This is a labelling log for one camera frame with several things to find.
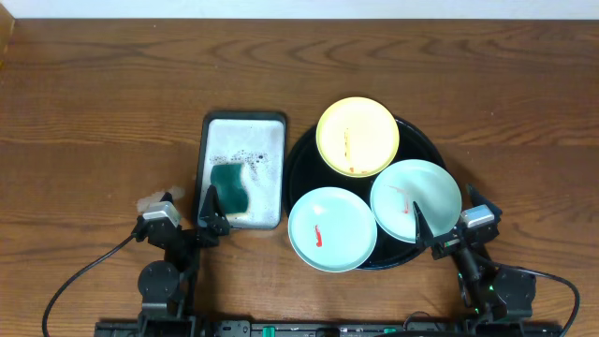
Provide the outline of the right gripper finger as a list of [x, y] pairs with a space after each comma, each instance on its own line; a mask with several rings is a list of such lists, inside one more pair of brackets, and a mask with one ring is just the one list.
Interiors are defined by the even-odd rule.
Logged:
[[472, 184], [467, 183], [466, 190], [474, 207], [485, 205], [496, 218], [500, 218], [503, 215], [503, 211], [489, 199], [485, 198]]
[[431, 228], [415, 201], [413, 202], [413, 207], [416, 222], [416, 245], [420, 248], [431, 247], [434, 245], [434, 236], [431, 232]]

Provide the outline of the green sponge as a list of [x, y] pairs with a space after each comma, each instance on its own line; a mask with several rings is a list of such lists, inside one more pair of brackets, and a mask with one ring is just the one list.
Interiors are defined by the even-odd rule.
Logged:
[[249, 207], [249, 197], [241, 181], [242, 164], [220, 164], [212, 167], [214, 185], [225, 214], [243, 213]]

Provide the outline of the mint plate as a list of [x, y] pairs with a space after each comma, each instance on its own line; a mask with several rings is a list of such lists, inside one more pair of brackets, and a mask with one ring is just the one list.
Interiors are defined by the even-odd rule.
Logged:
[[296, 254], [326, 272], [351, 271], [372, 254], [377, 224], [370, 207], [339, 187], [321, 187], [302, 196], [288, 218], [288, 236]]
[[432, 162], [407, 159], [385, 168], [374, 180], [370, 206], [377, 224], [392, 238], [416, 241], [416, 204], [433, 236], [449, 232], [462, 207], [454, 178]]

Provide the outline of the yellow plate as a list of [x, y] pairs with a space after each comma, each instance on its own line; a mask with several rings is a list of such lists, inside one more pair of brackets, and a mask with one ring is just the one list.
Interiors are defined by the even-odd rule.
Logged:
[[317, 150], [334, 171], [366, 178], [385, 169], [400, 147], [400, 131], [381, 103], [360, 96], [343, 98], [321, 115], [315, 131]]

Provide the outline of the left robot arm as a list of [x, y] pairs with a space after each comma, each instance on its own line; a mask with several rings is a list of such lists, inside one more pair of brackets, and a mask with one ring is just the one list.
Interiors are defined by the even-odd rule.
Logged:
[[200, 251], [215, 247], [230, 231], [215, 186], [210, 186], [198, 215], [198, 224], [184, 229], [172, 195], [166, 193], [137, 219], [132, 231], [137, 242], [164, 251], [164, 258], [140, 273], [142, 296], [139, 336], [199, 336], [191, 303], [199, 271]]

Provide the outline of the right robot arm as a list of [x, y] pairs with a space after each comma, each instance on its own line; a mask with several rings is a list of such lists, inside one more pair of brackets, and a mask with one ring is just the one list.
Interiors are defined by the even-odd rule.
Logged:
[[536, 278], [523, 271], [500, 267], [489, 258], [485, 244], [499, 235], [503, 211], [472, 185], [467, 192], [473, 207], [454, 226], [435, 237], [419, 205], [414, 203], [416, 245], [430, 248], [435, 260], [451, 257], [458, 270], [460, 296], [475, 312], [461, 321], [461, 330], [476, 333], [480, 326], [520, 325], [533, 315]]

